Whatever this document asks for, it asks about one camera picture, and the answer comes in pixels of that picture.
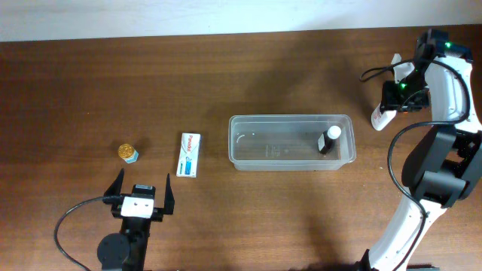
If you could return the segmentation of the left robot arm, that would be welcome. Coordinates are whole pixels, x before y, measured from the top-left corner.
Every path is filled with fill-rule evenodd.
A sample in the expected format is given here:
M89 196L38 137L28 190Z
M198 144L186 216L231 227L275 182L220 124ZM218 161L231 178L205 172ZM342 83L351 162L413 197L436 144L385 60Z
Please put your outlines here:
M154 186L135 184L130 193L122 193L123 180L122 169L104 192L102 202L111 206L112 216L122 222L119 232L108 234L100 241L97 257L102 270L143 271L151 224L173 214L175 198L169 175L162 207L155 205Z

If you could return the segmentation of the white spray bottle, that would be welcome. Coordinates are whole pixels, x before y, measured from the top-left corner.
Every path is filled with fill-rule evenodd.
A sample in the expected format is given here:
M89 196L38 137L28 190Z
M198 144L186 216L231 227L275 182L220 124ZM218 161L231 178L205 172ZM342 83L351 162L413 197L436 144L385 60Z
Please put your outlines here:
M371 115L371 124L376 131L381 131L384 129L396 116L396 110L385 110L381 109L381 104L379 104L373 111Z

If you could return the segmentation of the white Panadol box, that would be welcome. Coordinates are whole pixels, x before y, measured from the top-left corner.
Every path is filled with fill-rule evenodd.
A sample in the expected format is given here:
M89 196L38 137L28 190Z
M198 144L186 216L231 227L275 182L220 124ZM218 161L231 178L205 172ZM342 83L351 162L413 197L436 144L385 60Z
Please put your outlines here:
M182 133L181 148L176 170L178 177L197 177L201 139L201 134Z

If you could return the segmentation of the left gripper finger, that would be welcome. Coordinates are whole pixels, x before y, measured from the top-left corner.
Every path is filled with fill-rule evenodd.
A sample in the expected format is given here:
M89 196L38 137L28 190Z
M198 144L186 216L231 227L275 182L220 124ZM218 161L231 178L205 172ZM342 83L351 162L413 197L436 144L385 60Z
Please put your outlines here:
M165 195L164 195L164 204L163 204L163 214L164 215L173 215L175 207L175 198L172 192L171 181L170 181L170 174L166 176L166 186L165 186Z
M121 188L124 180L124 168L122 168L116 179L111 183L103 194L104 204L118 204L121 200Z

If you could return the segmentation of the dark bottle white cap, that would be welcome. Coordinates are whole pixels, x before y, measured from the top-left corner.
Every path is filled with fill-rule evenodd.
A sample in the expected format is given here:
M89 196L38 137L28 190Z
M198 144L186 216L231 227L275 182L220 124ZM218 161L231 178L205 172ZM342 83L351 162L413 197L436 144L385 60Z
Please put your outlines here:
M339 126L331 126L325 130L318 139L319 153L324 155L329 153L340 135L341 128Z

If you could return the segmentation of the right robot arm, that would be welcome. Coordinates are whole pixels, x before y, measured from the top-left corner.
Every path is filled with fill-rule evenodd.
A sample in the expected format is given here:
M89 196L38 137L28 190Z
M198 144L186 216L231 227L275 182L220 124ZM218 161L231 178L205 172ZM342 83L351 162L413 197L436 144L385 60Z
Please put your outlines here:
M360 75L369 81L384 72L382 100L371 116L380 131L398 112L429 107L430 121L406 126L390 143L387 162L392 182L403 197L385 233L355 263L356 270L407 270L411 256L431 225L457 201L466 199L481 178L481 123L471 92L473 56L447 32L429 29L418 37L414 56L395 54L389 66ZM429 131L410 152L401 177L392 168L396 142L406 132Z

